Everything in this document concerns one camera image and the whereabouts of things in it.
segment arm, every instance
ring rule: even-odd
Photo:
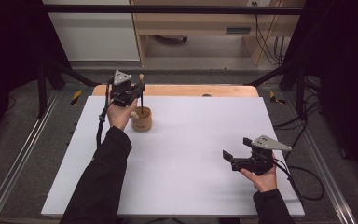
[[[111,128],[77,183],[60,223],[115,223],[131,141],[123,132],[137,100],[129,107],[110,105]]]
[[[241,173],[251,180],[258,190],[254,195],[254,202],[259,224],[295,223],[278,190],[275,165],[262,175],[255,175],[243,168],[241,169]]]

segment hand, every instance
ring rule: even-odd
[[[255,187],[260,192],[266,192],[277,188],[277,175],[276,175],[276,166],[273,165],[271,169],[265,172],[262,175],[255,175],[252,172],[242,168],[240,170],[246,178],[252,181],[255,184]]]
[[[137,106],[138,99],[132,101],[132,104],[127,107],[121,107],[115,104],[111,104],[106,111],[110,127],[116,126],[121,131],[124,131],[124,128],[129,122],[131,111],[134,110]]]

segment white table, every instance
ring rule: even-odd
[[[96,149],[98,115],[104,98],[90,96],[42,215],[60,217],[76,183]],[[244,217],[256,215],[255,187],[239,172],[231,171],[222,151],[249,158],[243,137],[261,134],[276,139],[269,114],[260,97],[146,96],[153,127],[125,132],[132,141],[121,192],[120,217]],[[104,134],[108,122],[103,127]],[[280,151],[274,151],[283,161]],[[304,210],[284,172],[278,185],[292,216]]]

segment wall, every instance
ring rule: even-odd
[[[44,4],[128,5],[126,0],[43,0]],[[49,13],[69,61],[139,61],[129,13]]]

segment black sleeve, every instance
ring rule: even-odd
[[[77,183],[60,223],[115,223],[131,151],[129,137],[112,127]]]
[[[259,224],[295,223],[287,210],[281,193],[275,189],[254,195]]]

